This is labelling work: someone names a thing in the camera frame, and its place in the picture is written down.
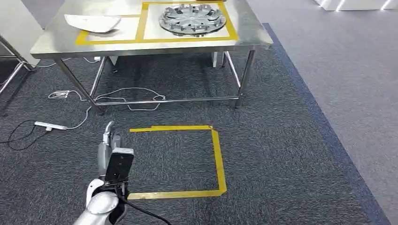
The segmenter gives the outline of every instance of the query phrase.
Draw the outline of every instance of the yellow tape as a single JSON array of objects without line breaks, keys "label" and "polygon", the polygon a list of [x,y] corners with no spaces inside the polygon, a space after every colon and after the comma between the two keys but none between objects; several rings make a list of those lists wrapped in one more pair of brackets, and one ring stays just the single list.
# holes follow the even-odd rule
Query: yellow tape
[{"label": "yellow tape", "polygon": [[[145,26],[148,17],[149,4],[192,4],[192,3],[215,3],[218,5],[219,9],[222,11],[223,15],[227,19],[225,27],[229,33],[228,37],[181,37],[174,39],[144,39]],[[104,40],[104,41],[90,41],[87,40],[88,31],[82,30],[77,38],[76,45],[110,45],[110,44],[139,44],[139,43],[172,43],[172,42],[192,42],[192,41],[230,41],[239,40],[239,36],[231,23],[228,11],[225,8],[223,1],[157,1],[157,2],[143,2],[142,12],[140,15],[122,15],[122,17],[139,17],[137,33],[135,39],[133,40]]]},{"label": "yellow tape", "polygon": [[218,189],[224,193],[227,191],[227,184],[225,182],[224,165],[222,163],[220,138],[218,132],[212,129],[212,139],[215,158],[215,169],[217,171]]},{"label": "yellow tape", "polygon": [[150,128],[131,128],[130,132],[167,131],[167,130],[211,130],[209,125],[196,126],[152,126]]},{"label": "yellow tape", "polygon": [[220,196],[220,190],[209,191],[171,191],[171,192],[152,192],[152,193],[131,193],[127,199],[159,199],[159,198],[200,198]]},{"label": "yellow tape", "polygon": [[168,130],[210,130],[213,141],[215,168],[217,173],[218,190],[202,191],[171,191],[171,192],[149,192],[149,193],[131,193],[128,199],[158,199],[158,198],[195,198],[195,197],[214,197],[220,196],[227,191],[225,181],[224,165],[222,163],[220,138],[218,132],[213,126],[195,125],[195,126],[152,126],[150,128],[132,128],[130,132],[147,131],[168,131]]},{"label": "yellow tape", "polygon": [[141,10],[141,16],[139,17],[136,40],[144,39],[146,20],[148,18],[148,8],[149,4],[145,2],[142,3],[142,10]]}]

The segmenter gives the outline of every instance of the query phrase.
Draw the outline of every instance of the stainless steel table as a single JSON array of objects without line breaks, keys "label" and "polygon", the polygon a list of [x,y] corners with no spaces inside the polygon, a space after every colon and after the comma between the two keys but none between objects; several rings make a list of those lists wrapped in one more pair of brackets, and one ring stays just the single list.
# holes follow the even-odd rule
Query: stainless steel table
[{"label": "stainless steel table", "polygon": [[[202,37],[180,37],[162,29],[158,18],[166,7],[177,4],[206,3],[219,8],[227,17],[221,30]],[[64,14],[73,15],[121,15],[122,21],[115,31],[108,34],[93,34],[69,26]],[[236,100],[247,86],[250,70],[259,46],[269,48],[272,39],[263,28],[246,0],[192,1],[192,0],[66,0],[43,35],[31,49],[37,59],[54,59],[77,89],[100,112],[99,106],[132,105],[167,102],[191,102],[212,100]],[[238,78],[229,51],[249,51],[242,79]],[[230,64],[237,82],[236,96],[189,98],[175,100],[151,100],[130,102],[97,103],[93,96],[100,81],[102,69],[109,56],[148,55],[165,53],[216,53],[222,52],[222,64]],[[86,91],[61,58],[104,56],[93,87]]]}]

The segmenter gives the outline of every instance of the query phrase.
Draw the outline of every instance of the robotic hand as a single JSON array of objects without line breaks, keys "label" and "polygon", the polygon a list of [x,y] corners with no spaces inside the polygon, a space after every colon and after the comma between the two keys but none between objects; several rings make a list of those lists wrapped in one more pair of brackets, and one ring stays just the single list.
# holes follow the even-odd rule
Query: robotic hand
[{"label": "robotic hand", "polygon": [[99,177],[87,188],[86,208],[74,225],[116,225],[127,213],[127,185],[134,150],[120,148],[114,135],[114,122],[108,123],[98,146]]}]

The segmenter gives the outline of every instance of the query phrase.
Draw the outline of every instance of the cable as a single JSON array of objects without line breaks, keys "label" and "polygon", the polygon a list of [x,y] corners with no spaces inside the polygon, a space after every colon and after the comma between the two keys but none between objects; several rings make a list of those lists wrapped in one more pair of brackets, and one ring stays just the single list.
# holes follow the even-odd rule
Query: cable
[{"label": "cable", "polygon": [[163,218],[163,217],[161,217],[161,216],[158,216],[158,215],[156,215],[156,214],[154,214],[154,213],[151,213],[151,212],[149,212],[149,211],[146,211],[145,209],[142,209],[142,208],[140,208],[140,207],[134,205],[133,203],[127,201],[127,200],[124,199],[122,196],[120,196],[117,192],[116,192],[116,194],[117,194],[117,197],[120,199],[120,201],[122,201],[123,203],[128,204],[129,206],[131,206],[131,207],[133,207],[133,208],[137,209],[138,211],[141,211],[141,212],[143,212],[143,213],[145,213],[145,214],[148,214],[149,216],[152,216],[152,217],[155,217],[155,218],[157,218],[157,219],[160,219],[160,220],[162,220],[163,222],[165,222],[165,223],[168,224],[168,225],[171,225],[171,223],[170,223],[168,220],[166,220],[165,218]]},{"label": "cable", "polygon": [[[118,97],[117,98],[117,97],[106,97],[106,96],[114,94],[114,93],[119,92],[121,90],[130,90],[130,89],[141,89],[141,90],[150,91],[150,92],[152,92],[152,93],[154,93],[156,95],[155,97],[152,98],[155,101],[156,101],[156,99],[158,97],[161,97],[162,100],[166,100],[166,96],[161,95],[161,94],[159,94],[158,92],[156,92],[154,90],[151,90],[151,89],[148,89],[148,88],[136,88],[136,87],[133,87],[133,88],[120,88],[120,89],[114,90],[114,91],[112,91],[110,93],[107,93],[107,94],[98,95],[96,98],[94,98],[94,101],[98,101],[100,99],[107,98],[107,99],[122,99],[124,102],[127,102],[127,99],[125,99],[123,97]],[[67,95],[67,94],[69,94],[71,92],[76,93],[79,96],[80,101],[87,101],[87,100],[83,99],[82,96],[80,95],[80,93],[75,91],[75,90],[68,90],[66,92],[65,91],[62,91],[62,92],[61,91],[55,91],[55,92],[49,94],[48,98],[49,99],[59,98],[60,96],[65,96],[65,95]],[[160,106],[160,103],[158,103],[157,106],[155,108],[153,108],[153,109],[132,109],[129,105],[127,105],[127,107],[129,108],[130,111],[154,111],[154,110],[157,110],[159,108],[159,106]],[[86,110],[86,116],[85,116],[85,118],[83,119],[83,121],[81,123],[79,123],[77,126],[72,127],[72,128],[68,127],[67,129],[68,130],[72,130],[72,129],[76,129],[76,128],[79,128],[80,126],[82,126],[86,122],[86,120],[88,118],[88,113],[89,113],[90,109],[91,109],[91,106]]]},{"label": "cable", "polygon": [[89,61],[86,57],[83,57],[83,59],[85,59],[88,63],[96,63],[98,61]]},{"label": "cable", "polygon": [[18,140],[21,140],[21,139],[24,139],[24,138],[30,136],[30,135],[33,133],[34,129],[37,127],[36,125],[33,125],[32,130],[31,130],[27,135],[25,135],[25,136],[23,136],[23,137],[20,137],[20,138],[17,138],[17,139],[14,139],[14,140],[10,140],[11,137],[12,137],[12,135],[15,133],[15,131],[16,131],[19,127],[22,127],[22,126],[21,126],[22,124],[24,124],[24,123],[26,123],[26,122],[29,122],[29,121],[33,121],[33,122],[34,122],[34,120],[25,120],[25,121],[19,123],[18,126],[16,126],[16,127],[14,128],[14,130],[10,133],[10,135],[8,136],[7,141],[5,141],[5,142],[0,142],[0,144],[7,143],[7,146],[8,146],[9,148],[11,148],[12,150],[15,150],[15,151],[22,151],[22,150],[25,150],[25,149],[27,149],[28,147],[32,146],[38,139],[40,139],[41,137],[47,135],[47,134],[50,132],[50,131],[46,131],[44,134],[40,135],[40,136],[37,137],[35,140],[33,140],[28,146],[25,146],[25,147],[23,147],[23,148],[21,148],[21,149],[17,149],[17,148],[12,147],[12,146],[10,145],[12,142],[15,142],[15,141],[18,141]]},{"label": "cable", "polygon": [[25,135],[25,136],[23,136],[23,137],[21,137],[21,138],[18,138],[18,139],[10,140],[12,134],[15,133],[15,131],[18,129],[18,127],[20,127],[20,126],[21,126],[22,124],[24,124],[25,122],[29,122],[29,121],[35,122],[34,120],[25,120],[25,121],[21,122],[21,123],[18,124],[18,126],[16,126],[16,127],[14,128],[14,130],[11,132],[11,134],[10,134],[10,136],[8,137],[7,141],[5,141],[5,142],[0,142],[0,144],[18,141],[18,140],[24,139],[24,138],[28,137],[29,135],[31,135],[32,132],[33,132],[33,130],[35,129],[35,126],[33,126],[32,130],[31,130],[27,135]]},{"label": "cable", "polygon": [[[86,60],[87,62],[89,62],[89,63],[97,63],[97,62],[98,62],[98,61],[90,61],[90,60],[88,60],[86,57],[83,57],[83,59],[85,59],[85,60]],[[39,65],[34,65],[34,64],[27,63],[27,62],[23,62],[23,63],[29,64],[29,65],[31,65],[31,66],[41,67],[41,68],[52,67],[52,66],[55,66],[55,65],[56,65],[56,63],[53,63],[53,64],[50,64],[50,65],[39,66]]]}]

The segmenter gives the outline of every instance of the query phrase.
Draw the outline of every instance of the light gray floor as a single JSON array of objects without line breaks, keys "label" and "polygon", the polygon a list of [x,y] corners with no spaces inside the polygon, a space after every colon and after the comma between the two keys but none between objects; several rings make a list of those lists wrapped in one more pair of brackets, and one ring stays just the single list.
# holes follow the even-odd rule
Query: light gray floor
[{"label": "light gray floor", "polygon": [[[23,0],[45,26],[63,0]],[[398,224],[397,11],[249,0],[270,23],[392,224]]]}]

